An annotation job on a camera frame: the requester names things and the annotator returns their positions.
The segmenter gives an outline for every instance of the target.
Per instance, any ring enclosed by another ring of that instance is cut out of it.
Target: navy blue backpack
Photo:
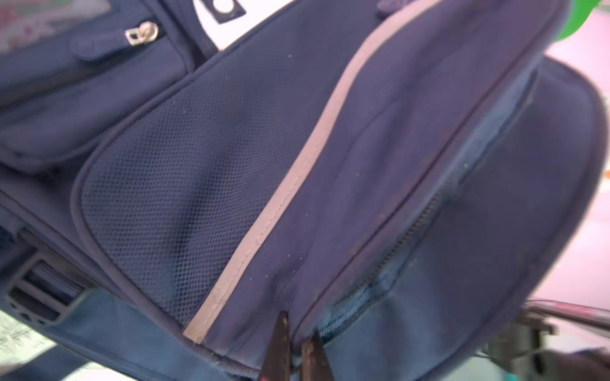
[[[295,378],[316,334],[336,380],[436,380],[595,192],[568,0],[295,0],[222,51],[191,0],[107,2],[0,54],[0,308],[73,357],[255,379],[285,311]]]

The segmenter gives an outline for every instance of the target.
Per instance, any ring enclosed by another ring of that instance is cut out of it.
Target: reflective trim strip
[[[206,337],[207,332],[227,303],[254,254],[262,246],[320,156],[337,121],[343,103],[347,98],[348,91],[362,67],[387,40],[392,38],[405,25],[441,1],[416,0],[410,3],[387,18],[364,40],[345,68],[301,153],[299,153],[290,171],[288,171],[288,174],[269,200],[269,203],[267,203],[248,233],[243,237],[242,242],[237,246],[214,288],[184,330],[184,336],[197,344],[201,344]]]

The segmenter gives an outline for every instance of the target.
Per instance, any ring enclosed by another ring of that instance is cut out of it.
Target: front pocket
[[[374,51],[345,102],[327,105],[341,111],[324,150],[203,344],[259,366],[281,310],[295,346],[310,335],[413,223],[462,151],[483,149],[519,104],[565,14],[564,3],[537,3],[517,28],[526,4],[446,0]]]
[[[149,0],[6,55],[0,162],[36,173],[91,151],[104,131],[192,69],[181,35]]]
[[[396,253],[387,296],[328,344],[334,374],[442,379],[517,316],[595,193],[607,127],[591,84],[550,59],[515,122]]]
[[[99,244],[96,261],[120,269],[181,329],[378,24],[374,0],[352,5],[344,27],[345,4],[293,3],[118,126],[84,167],[73,208],[80,233]]]
[[[469,142],[455,160],[458,164],[449,170],[443,183],[414,222],[380,257],[380,261],[373,265],[373,269],[365,271],[363,279],[358,280],[356,286],[329,307],[318,320],[315,326],[325,343],[348,330],[363,314],[384,300],[394,287],[405,262],[409,260],[409,253],[417,247],[443,206],[459,193],[460,185],[474,172],[484,155],[498,144],[505,132],[519,122],[533,101],[538,81],[538,70],[529,75],[528,69],[505,91],[497,105],[475,127],[477,137]]]

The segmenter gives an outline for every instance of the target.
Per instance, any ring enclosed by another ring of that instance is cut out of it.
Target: strap adjuster
[[[7,299],[21,319],[55,325],[72,313],[95,284],[47,247],[33,244],[32,250],[33,256],[9,282]]]

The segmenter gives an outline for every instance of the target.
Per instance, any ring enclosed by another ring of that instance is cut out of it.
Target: zipper tab
[[[125,37],[131,46],[153,42],[159,36],[159,26],[150,21],[141,23],[139,27],[125,31]]]
[[[153,42],[163,31],[152,21],[145,21],[137,28],[117,29],[94,35],[78,35],[72,39],[72,53],[85,62],[98,62],[110,55]]]

